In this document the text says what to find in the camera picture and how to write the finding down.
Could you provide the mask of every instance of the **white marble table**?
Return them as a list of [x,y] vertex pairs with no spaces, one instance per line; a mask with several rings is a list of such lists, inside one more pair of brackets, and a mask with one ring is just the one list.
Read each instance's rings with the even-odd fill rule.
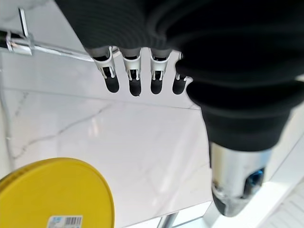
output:
[[[25,8],[31,8],[26,15],[36,40],[82,50],[52,1],[33,3]],[[0,25],[19,29],[9,13]],[[177,57],[172,53],[162,92],[154,95],[149,51],[143,50],[142,94],[133,97],[121,56],[115,60],[120,91],[111,94],[94,63],[39,52],[2,54],[14,168],[52,157],[90,163],[110,185],[117,227],[210,201],[201,112],[186,93],[172,92]]]

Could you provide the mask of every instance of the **yellow plastic container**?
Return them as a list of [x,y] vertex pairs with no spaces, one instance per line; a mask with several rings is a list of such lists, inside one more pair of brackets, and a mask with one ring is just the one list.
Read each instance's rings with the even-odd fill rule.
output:
[[0,180],[0,228],[114,228],[113,198],[83,161],[38,161]]

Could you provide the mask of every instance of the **marble surface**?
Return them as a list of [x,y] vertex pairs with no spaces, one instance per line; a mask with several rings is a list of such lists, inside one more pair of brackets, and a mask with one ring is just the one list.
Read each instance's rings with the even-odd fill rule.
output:
[[124,227],[211,200],[199,110],[5,90],[15,168],[78,158],[97,168]]

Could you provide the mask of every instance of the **chrome bar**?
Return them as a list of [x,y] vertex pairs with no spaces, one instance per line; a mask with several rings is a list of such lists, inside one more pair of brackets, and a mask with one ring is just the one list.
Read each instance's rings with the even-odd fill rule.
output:
[[177,215],[178,212],[163,216],[160,222],[158,223],[157,228],[171,228]]
[[74,50],[70,50],[68,48],[63,48],[63,47],[56,47],[56,46],[51,46],[49,44],[41,43],[41,42],[35,42],[34,43],[34,50],[36,51],[41,51],[44,53],[52,54],[52,55],[57,55],[57,56],[66,56],[66,57],[71,57],[87,62],[94,62],[94,60],[84,52],[78,52]]
[[25,37],[29,37],[29,30],[27,26],[27,21],[25,18],[25,12],[23,8],[18,8],[19,12],[19,17],[20,17],[20,22],[21,22],[21,27],[22,27],[22,32]]

